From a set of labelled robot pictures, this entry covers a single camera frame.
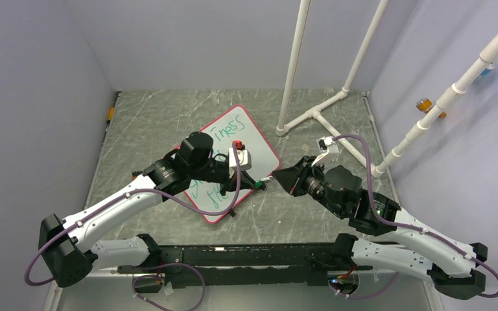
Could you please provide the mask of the pink framed whiteboard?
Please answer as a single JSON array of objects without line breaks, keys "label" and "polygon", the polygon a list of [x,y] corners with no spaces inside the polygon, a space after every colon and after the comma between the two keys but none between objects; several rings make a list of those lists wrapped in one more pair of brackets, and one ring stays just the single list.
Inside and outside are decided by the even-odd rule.
[{"label": "pink framed whiteboard", "polygon": [[[223,113],[219,118],[201,129],[213,138],[213,153],[227,154],[231,142],[238,140],[248,149],[252,167],[248,174],[255,181],[269,176],[279,168],[281,162],[278,155],[266,140],[246,109],[235,106]],[[192,181],[184,191],[189,201],[202,211],[222,211],[232,201],[233,192],[221,195],[220,185],[203,181]]]}]

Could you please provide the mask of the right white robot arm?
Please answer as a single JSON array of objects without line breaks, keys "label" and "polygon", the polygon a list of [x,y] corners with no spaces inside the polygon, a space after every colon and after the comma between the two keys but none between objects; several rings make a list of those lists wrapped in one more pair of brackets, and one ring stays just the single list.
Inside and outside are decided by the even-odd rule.
[{"label": "right white robot arm", "polygon": [[411,216],[399,204],[375,193],[373,213],[370,193],[362,179],[339,165],[330,170],[312,165],[304,156],[294,166],[272,172],[272,177],[291,196],[310,195],[334,216],[349,220],[350,227],[365,235],[382,237],[398,247],[366,241],[351,234],[337,236],[327,265],[338,269],[375,266],[421,279],[449,297],[468,300],[482,294],[486,276],[474,259],[485,260],[481,243],[451,240]]}]

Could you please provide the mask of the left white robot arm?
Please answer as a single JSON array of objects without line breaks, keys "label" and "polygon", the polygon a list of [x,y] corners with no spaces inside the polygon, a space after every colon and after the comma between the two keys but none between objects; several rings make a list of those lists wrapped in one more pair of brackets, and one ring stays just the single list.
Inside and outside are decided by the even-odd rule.
[{"label": "left white robot arm", "polygon": [[72,286],[94,270],[133,266],[145,272],[162,263],[161,249],[149,234],[123,240],[103,240],[103,236],[142,211],[172,200],[199,213],[211,215],[177,198],[192,181],[215,183],[221,195],[233,193],[223,213],[228,213],[241,190],[256,189],[248,174],[250,152],[234,140],[223,160],[213,157],[213,139],[193,132],[178,148],[149,167],[137,171],[125,188],[79,213],[60,218],[55,214],[41,222],[37,258],[51,272],[51,280],[61,288]]}]

